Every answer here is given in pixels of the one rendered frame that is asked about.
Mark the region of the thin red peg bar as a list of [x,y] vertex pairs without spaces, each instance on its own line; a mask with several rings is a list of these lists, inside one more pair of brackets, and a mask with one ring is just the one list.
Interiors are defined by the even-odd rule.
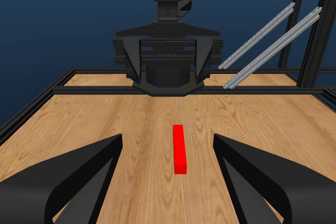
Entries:
[[174,174],[187,173],[187,159],[183,125],[173,125]]

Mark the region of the silver aluminium extrusion rail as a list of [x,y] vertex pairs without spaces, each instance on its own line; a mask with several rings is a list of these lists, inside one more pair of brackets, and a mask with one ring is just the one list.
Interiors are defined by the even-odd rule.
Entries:
[[295,38],[307,30],[320,18],[322,7],[316,7],[299,23],[290,28],[283,36],[276,40],[264,52],[257,56],[252,62],[245,66],[240,72],[234,75],[226,84],[223,85],[224,89],[233,89],[238,86],[247,77],[259,69],[265,62],[272,58],[275,54],[290,44]]
[[253,35],[247,42],[245,42],[239,49],[237,49],[230,57],[228,57],[223,63],[218,66],[218,69],[227,69],[235,61],[237,61],[242,55],[244,55],[250,48],[270,33],[276,26],[278,26],[284,19],[292,14],[295,6],[295,2],[290,3],[285,9],[283,9],[276,17],[274,17],[268,24],[266,24],[261,30]]

